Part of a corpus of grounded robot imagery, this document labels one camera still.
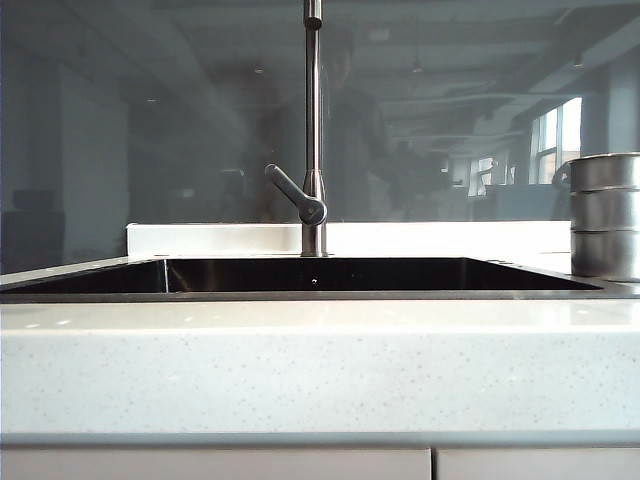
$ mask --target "speckled countertop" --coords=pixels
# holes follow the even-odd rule
[[[1,309],[5,443],[640,444],[634,300]]]

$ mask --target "faucet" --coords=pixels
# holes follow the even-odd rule
[[[302,256],[327,256],[327,206],[322,181],[322,103],[320,84],[320,28],[322,0],[303,0],[306,30],[307,161],[302,190],[274,164],[265,175],[298,208],[302,221]]]

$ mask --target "stacked containers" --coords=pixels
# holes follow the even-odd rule
[[[570,165],[573,274],[640,282],[640,153]]]

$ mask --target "white cabinet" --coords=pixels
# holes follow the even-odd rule
[[[7,480],[430,480],[428,450],[9,448]]]
[[[445,449],[437,480],[638,480],[640,448]]]

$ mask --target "kitchen sink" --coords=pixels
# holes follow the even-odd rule
[[[621,285],[435,257],[150,260],[0,287],[3,303],[629,296]]]

